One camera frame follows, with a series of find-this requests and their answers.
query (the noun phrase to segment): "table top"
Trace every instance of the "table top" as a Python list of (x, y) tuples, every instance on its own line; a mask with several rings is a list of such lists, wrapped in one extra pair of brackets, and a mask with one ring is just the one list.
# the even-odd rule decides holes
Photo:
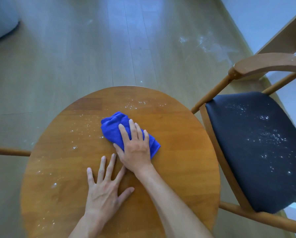
[[(165, 182), (210, 230), (220, 193), (218, 162), (199, 120), (170, 96), (148, 88), (120, 86), (91, 93), (64, 109), (47, 127), (29, 158), (21, 189), (28, 237), (67, 238), (85, 211), (87, 167), (97, 174), (115, 149), (100, 121), (121, 111), (161, 144), (152, 163)], [(117, 159), (112, 178), (122, 167)], [(127, 171), (118, 194), (134, 193), (106, 224), (100, 237), (164, 237), (154, 204)]]

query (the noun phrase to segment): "chair seat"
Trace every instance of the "chair seat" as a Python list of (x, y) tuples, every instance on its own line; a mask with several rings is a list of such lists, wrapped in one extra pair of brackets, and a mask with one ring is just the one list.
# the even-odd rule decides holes
[(296, 201), (296, 128), (268, 95), (218, 95), (206, 104), (217, 141), (256, 212)]

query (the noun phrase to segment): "right hand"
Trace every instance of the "right hand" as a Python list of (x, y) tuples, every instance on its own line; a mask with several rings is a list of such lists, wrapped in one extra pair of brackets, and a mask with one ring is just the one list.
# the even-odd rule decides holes
[(123, 138), (125, 152), (117, 145), (113, 144), (120, 161), (127, 169), (134, 172), (135, 175), (142, 169), (151, 166), (149, 134), (144, 130), (145, 139), (137, 123), (132, 119), (129, 120), (131, 140), (127, 134), (125, 127), (122, 124), (118, 125)]

